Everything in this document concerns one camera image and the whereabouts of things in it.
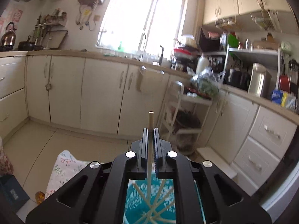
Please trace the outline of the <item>floral linen tablecloth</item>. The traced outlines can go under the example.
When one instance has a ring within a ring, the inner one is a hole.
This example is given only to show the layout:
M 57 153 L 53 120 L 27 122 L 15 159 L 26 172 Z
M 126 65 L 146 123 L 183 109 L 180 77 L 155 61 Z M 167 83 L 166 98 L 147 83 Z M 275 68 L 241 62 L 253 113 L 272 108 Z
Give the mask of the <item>floral linen tablecloth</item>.
M 71 178 L 85 168 L 90 161 L 76 159 L 68 150 L 62 151 L 56 159 L 47 188 L 45 199 L 55 193 Z

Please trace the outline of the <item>dark blue box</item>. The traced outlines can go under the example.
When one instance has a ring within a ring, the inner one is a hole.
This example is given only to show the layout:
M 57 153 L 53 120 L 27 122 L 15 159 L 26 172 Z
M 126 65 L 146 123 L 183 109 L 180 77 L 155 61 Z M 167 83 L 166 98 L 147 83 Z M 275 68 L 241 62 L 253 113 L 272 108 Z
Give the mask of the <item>dark blue box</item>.
M 14 212 L 22 208 L 30 199 L 14 175 L 1 176 L 1 191 Z

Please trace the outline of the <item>black wok on stove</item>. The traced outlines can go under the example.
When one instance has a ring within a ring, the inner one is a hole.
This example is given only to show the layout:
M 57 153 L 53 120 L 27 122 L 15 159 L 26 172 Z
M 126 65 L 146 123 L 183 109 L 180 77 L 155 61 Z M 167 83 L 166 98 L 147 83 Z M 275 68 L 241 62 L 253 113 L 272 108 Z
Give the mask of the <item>black wok on stove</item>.
M 28 36 L 26 41 L 21 41 L 18 45 L 18 51 L 40 51 L 43 50 L 43 46 L 35 45 L 30 41 L 31 36 Z

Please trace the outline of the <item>steel kitchen faucet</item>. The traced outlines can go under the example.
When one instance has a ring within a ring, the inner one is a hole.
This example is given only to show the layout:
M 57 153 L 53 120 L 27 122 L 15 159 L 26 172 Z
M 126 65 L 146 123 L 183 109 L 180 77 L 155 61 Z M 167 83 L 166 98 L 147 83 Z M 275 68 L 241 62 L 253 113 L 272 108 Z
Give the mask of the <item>steel kitchen faucet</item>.
M 143 61 L 143 54 L 144 54 L 144 50 L 145 50 L 145 46 L 146 46 L 146 42 L 147 42 L 147 36 L 146 36 L 146 33 L 143 32 L 143 33 L 142 33 L 141 46 L 140 46 L 139 61 Z

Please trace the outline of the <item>white kitchen trolley rack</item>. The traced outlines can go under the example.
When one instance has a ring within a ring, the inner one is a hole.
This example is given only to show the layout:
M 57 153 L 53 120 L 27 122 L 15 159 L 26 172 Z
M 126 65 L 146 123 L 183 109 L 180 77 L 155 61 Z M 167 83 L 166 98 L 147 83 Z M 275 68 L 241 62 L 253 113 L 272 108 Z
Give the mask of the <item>white kitchen trolley rack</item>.
M 160 137 L 177 151 L 190 156 L 203 130 L 213 100 L 200 95 L 182 82 L 170 82 L 162 115 L 159 120 Z

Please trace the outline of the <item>teal perforated plastic basket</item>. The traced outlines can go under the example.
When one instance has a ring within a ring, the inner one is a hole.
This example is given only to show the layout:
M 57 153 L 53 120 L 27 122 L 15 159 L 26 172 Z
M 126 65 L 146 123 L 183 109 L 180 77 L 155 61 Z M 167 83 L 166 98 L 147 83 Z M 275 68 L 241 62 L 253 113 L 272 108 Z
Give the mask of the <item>teal perforated plastic basket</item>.
M 147 199 L 147 180 L 130 180 L 123 223 L 135 223 L 150 210 L 135 190 L 133 183 L 138 185 Z M 156 217 L 155 221 L 157 223 L 177 223 L 173 180 L 160 180 L 153 175 L 151 184 L 150 203 L 154 204 L 155 199 L 158 202 L 156 211 L 152 213 L 152 216 Z

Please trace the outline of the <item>white thermos jug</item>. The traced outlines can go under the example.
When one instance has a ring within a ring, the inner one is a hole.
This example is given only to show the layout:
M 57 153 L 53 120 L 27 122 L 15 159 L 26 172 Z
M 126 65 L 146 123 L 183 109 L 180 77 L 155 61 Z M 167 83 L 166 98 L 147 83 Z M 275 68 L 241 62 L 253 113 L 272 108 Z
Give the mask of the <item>white thermos jug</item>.
M 210 61 L 208 60 L 207 57 L 205 57 L 204 55 L 202 55 L 199 59 L 198 59 L 198 64 L 197 64 L 197 68 L 196 68 L 196 74 L 200 74 L 206 67 L 210 66 Z

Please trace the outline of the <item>copper kettle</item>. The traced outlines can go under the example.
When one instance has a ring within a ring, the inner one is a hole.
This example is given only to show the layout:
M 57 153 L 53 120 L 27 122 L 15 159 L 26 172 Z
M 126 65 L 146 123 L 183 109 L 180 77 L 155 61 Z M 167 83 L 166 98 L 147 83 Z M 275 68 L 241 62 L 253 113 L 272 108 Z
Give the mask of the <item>copper kettle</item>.
M 6 26 L 4 35 L 1 38 L 1 50 L 11 51 L 15 45 L 16 34 L 15 34 L 15 24 L 14 22 L 9 22 Z

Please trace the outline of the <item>bag of green vegetables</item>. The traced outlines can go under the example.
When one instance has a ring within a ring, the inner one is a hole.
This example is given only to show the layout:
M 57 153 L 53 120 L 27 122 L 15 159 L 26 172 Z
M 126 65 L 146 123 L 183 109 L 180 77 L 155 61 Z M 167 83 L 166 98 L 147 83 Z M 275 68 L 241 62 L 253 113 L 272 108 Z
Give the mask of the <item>bag of green vegetables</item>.
M 195 74 L 190 79 L 190 84 L 193 89 L 199 93 L 208 96 L 209 98 L 215 98 L 219 93 L 219 83 L 221 82 L 221 76 L 218 73 L 214 73 L 212 67 L 208 66 L 199 74 Z

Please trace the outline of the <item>steel bread bin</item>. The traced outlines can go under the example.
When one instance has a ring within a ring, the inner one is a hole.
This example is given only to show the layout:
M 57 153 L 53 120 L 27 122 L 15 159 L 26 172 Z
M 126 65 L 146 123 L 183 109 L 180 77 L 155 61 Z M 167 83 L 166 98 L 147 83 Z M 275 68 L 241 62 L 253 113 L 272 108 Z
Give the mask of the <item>steel bread bin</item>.
M 254 63 L 252 66 L 248 93 L 257 97 L 266 98 L 271 84 L 271 78 L 272 76 L 265 66 L 259 63 Z

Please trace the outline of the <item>yellow floral slipper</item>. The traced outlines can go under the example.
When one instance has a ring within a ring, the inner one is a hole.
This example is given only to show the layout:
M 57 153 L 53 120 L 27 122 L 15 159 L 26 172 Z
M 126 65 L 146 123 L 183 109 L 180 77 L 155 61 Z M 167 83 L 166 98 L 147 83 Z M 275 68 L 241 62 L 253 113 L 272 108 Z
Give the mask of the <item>yellow floral slipper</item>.
M 35 199 L 36 199 L 36 203 L 38 205 L 42 204 L 45 200 L 45 194 L 41 191 L 38 191 L 35 193 Z

